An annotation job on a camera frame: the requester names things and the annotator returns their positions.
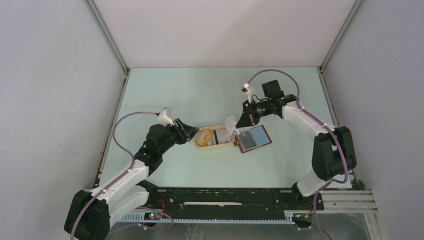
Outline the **orange VIP card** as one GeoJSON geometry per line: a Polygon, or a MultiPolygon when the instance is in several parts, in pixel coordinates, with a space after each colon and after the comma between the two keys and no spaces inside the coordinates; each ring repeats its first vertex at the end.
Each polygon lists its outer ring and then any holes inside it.
{"type": "Polygon", "coordinates": [[[211,130],[205,129],[195,141],[199,147],[205,147],[208,145],[210,140],[214,137],[214,133],[211,130]]]}

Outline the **brown leather card holder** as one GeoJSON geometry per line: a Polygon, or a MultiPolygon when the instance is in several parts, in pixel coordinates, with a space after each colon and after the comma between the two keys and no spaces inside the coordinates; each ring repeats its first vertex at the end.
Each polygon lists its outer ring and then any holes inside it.
{"type": "Polygon", "coordinates": [[[242,154],[272,143],[273,141],[264,125],[258,125],[243,131],[234,138],[234,146],[238,148],[242,154]]]}

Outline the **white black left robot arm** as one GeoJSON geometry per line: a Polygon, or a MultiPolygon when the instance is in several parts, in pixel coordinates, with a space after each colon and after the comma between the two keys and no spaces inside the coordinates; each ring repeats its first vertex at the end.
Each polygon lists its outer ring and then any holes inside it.
{"type": "Polygon", "coordinates": [[[149,127],[135,154],[116,142],[129,154],[130,162],[104,184],[81,189],[73,196],[63,227],[71,240],[104,240],[111,227],[132,210],[156,206],[158,194],[140,183],[157,170],[170,148],[190,142],[200,129],[171,119],[168,107],[151,115],[158,123],[149,127]]]}

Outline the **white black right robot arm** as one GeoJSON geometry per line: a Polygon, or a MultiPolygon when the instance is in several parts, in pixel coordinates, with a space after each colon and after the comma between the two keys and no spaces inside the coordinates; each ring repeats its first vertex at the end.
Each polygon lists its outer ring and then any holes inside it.
{"type": "Polygon", "coordinates": [[[357,166],[351,131],[335,127],[319,120],[301,104],[293,94],[284,94],[277,80],[262,84],[265,95],[263,99],[253,99],[253,87],[245,83],[241,92],[248,98],[243,102],[243,110],[236,128],[253,127],[262,117],[277,115],[300,129],[312,142],[312,170],[294,184],[291,204],[297,209],[304,209],[311,202],[311,196],[328,183],[335,181],[335,176],[344,175],[342,182],[349,178],[349,170],[357,166]]]}

